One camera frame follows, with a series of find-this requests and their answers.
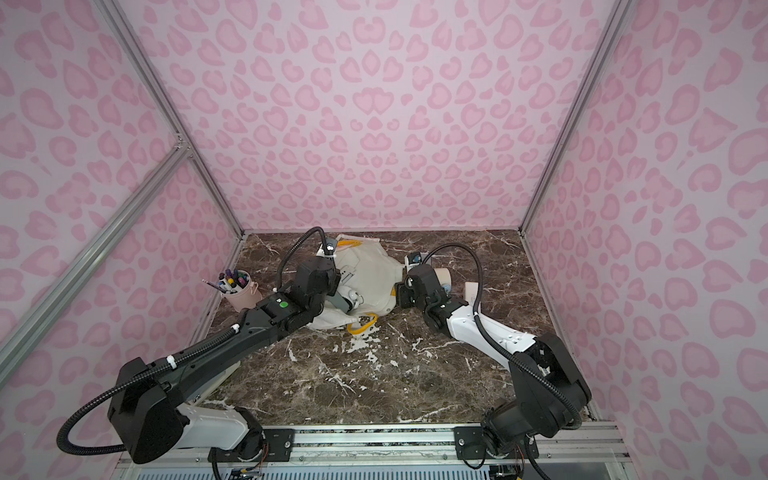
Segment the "small white object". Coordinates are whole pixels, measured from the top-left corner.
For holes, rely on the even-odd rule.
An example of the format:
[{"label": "small white object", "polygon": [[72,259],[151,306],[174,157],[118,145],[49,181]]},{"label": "small white object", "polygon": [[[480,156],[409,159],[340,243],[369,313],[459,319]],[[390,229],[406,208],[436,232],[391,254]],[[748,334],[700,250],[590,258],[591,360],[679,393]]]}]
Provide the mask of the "small white object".
[{"label": "small white object", "polygon": [[[478,295],[478,283],[477,282],[464,282],[464,300],[469,305],[475,305],[475,298]],[[478,313],[481,312],[481,308],[478,305]]]}]

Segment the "brown marble surface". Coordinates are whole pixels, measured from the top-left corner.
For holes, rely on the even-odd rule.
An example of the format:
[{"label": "brown marble surface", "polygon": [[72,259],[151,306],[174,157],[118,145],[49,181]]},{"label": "brown marble surface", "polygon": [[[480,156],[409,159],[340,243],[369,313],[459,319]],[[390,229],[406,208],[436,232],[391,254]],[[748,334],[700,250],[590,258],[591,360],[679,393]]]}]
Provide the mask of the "brown marble surface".
[{"label": "brown marble surface", "polygon": [[[477,251],[485,274],[482,311],[534,334],[554,331],[518,234],[499,231],[368,232],[403,262],[412,251],[460,241]],[[266,294],[280,258],[298,234],[254,234],[238,268]],[[286,268],[316,250],[308,240]],[[434,266],[451,270],[453,293],[463,295],[475,266],[461,250],[443,250]],[[234,309],[222,302],[209,334],[229,325]],[[344,329],[302,328],[247,357],[203,406],[244,406],[265,425],[317,423],[476,422],[514,395],[506,370],[474,348],[433,333],[415,309],[396,307],[353,337]]]}]

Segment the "metal bracket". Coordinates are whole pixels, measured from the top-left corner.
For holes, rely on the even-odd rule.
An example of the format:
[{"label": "metal bracket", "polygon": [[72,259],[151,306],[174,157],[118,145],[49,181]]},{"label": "metal bracket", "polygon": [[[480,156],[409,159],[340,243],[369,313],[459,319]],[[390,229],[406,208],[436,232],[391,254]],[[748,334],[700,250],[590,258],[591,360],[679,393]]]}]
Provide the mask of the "metal bracket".
[{"label": "metal bracket", "polygon": [[293,451],[293,429],[264,429],[266,443],[270,446],[267,451],[268,462],[288,462]]},{"label": "metal bracket", "polygon": [[482,427],[455,427],[453,438],[459,460],[481,460],[488,456],[485,453]]}]

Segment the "metal rail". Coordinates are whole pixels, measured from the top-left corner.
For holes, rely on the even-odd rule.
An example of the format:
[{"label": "metal rail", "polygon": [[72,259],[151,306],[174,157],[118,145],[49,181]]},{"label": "metal rail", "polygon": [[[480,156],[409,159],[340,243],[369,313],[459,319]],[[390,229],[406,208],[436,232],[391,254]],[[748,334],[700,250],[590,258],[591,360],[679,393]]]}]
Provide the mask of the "metal rail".
[{"label": "metal rail", "polygon": [[594,50],[594,54],[589,61],[589,66],[584,74],[584,79],[579,84],[574,102],[571,104],[571,109],[565,117],[563,128],[558,134],[557,140],[554,143],[554,148],[552,148],[552,152],[547,159],[544,172],[541,174],[541,178],[536,185],[531,204],[525,211],[525,215],[523,216],[519,228],[521,232],[528,231],[528,228],[531,226],[531,223],[536,216],[536,211],[541,205],[544,195],[549,188],[552,177],[568,149],[568,143],[571,141],[573,133],[578,127],[579,121],[589,104],[589,99],[592,96],[594,89],[598,86],[600,77],[605,70],[608,60],[611,58],[611,54],[613,54],[614,49],[616,48],[616,44],[619,42],[621,32],[627,24],[627,20],[631,17],[631,13],[634,11],[634,5],[636,3],[637,0],[617,0],[614,4],[613,9],[608,16],[605,28],[603,29],[603,33],[600,36],[600,40],[598,40],[598,47]]},{"label": "metal rail", "polygon": [[131,23],[127,20],[122,7],[117,0],[93,0],[93,2],[109,24],[109,28],[114,33],[123,51],[126,52],[128,59],[144,82],[144,86],[147,87],[149,95],[157,104],[165,121],[170,125],[170,128],[175,132],[179,140],[185,141],[191,146],[195,170],[197,170],[197,173],[203,180],[203,184],[214,198],[214,203],[219,207],[230,227],[240,237],[243,235],[243,227],[240,225],[240,221],[235,216],[232,207],[227,199],[224,198],[216,181],[210,174],[208,167],[203,161],[203,156],[200,154],[197,146],[195,146],[192,136],[181,119],[181,115],[179,115],[176,106],[170,99],[170,95],[163,87],[160,75],[154,69],[144,49],[141,47],[138,36]]},{"label": "metal rail", "polygon": [[174,147],[112,216],[107,225],[75,257],[45,297],[20,319],[19,327],[0,349],[0,389],[43,340],[61,312],[80,293],[98,267],[109,257],[157,193],[189,156],[190,151],[184,142]]},{"label": "metal rail", "polygon": [[[273,469],[297,466],[463,465],[456,457],[452,429],[477,423],[385,425],[279,425],[295,429],[289,462],[270,462]],[[553,439],[536,437],[539,462],[630,462],[627,447],[614,422],[586,422],[579,430],[563,430]],[[207,461],[208,449],[173,450],[154,462],[134,465],[128,454],[121,468],[189,468]],[[514,459],[488,458],[486,464],[513,463]],[[222,468],[249,466],[248,462],[221,464]]]}]

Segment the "pink leopard print wall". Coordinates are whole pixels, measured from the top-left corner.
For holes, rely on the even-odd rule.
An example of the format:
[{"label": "pink leopard print wall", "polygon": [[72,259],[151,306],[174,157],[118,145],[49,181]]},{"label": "pink leopard print wall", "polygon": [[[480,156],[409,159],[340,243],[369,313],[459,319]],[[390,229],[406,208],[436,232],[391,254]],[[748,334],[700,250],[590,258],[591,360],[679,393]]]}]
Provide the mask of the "pink leopard print wall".
[{"label": "pink leopard print wall", "polygon": [[0,346],[174,140],[88,0],[0,6]]},{"label": "pink leopard print wall", "polygon": [[529,238],[641,478],[768,476],[768,3],[643,0]]},{"label": "pink leopard print wall", "polygon": [[246,228],[517,227],[613,0],[122,2]]},{"label": "pink leopard print wall", "polygon": [[[114,386],[118,370],[183,349],[202,317],[234,238],[200,178],[184,164],[41,345],[0,392],[0,477],[108,478],[115,455],[59,452],[66,417]],[[106,406],[71,434],[81,445],[119,438]]]}]

